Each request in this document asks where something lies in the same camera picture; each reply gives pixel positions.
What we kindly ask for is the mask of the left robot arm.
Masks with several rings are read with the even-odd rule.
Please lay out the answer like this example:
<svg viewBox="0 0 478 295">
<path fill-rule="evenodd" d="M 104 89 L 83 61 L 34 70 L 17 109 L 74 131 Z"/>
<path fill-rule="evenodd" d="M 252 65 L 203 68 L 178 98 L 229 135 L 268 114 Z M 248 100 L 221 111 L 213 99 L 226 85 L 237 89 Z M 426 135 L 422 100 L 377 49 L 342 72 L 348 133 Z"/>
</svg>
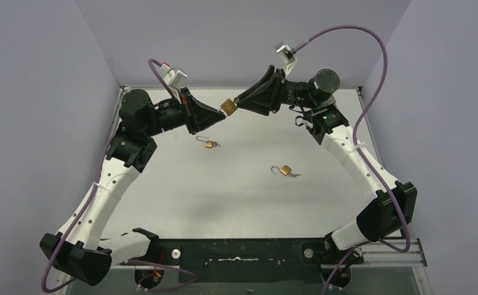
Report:
<svg viewBox="0 0 478 295">
<path fill-rule="evenodd" d="M 198 101 L 187 88 L 179 91 L 178 98 L 156 104 L 145 90 L 127 92 L 119 109 L 118 129 L 103 153 L 101 169 L 90 190 L 57 233 L 41 239 L 40 247 L 51 265 L 95 286 L 112 266 L 134 258 L 156 260 L 160 253 L 156 234 L 136 228 L 103 240 L 105 226 L 156 151 L 156 135 L 182 126 L 194 135 L 225 118 L 223 111 Z"/>
</svg>

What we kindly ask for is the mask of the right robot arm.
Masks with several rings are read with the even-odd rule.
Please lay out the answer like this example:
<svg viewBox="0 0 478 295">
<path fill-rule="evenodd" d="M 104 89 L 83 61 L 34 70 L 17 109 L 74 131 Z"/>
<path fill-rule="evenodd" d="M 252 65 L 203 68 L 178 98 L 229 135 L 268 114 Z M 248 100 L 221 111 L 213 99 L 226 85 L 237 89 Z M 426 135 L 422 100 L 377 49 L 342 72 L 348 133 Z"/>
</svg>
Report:
<svg viewBox="0 0 478 295">
<path fill-rule="evenodd" d="M 339 86 L 340 78 L 331 69 L 320 70 L 307 82 L 292 82 L 283 69 L 271 65 L 256 84 L 234 99 L 238 108 L 264 116 L 283 104 L 298 112 L 295 124 L 305 126 L 339 161 L 368 200 L 355 220 L 325 236 L 324 254 L 332 262 L 340 262 L 350 248 L 404 229 L 412 221 L 417 196 L 412 183 L 399 181 L 353 138 L 353 128 L 333 97 Z"/>
</svg>

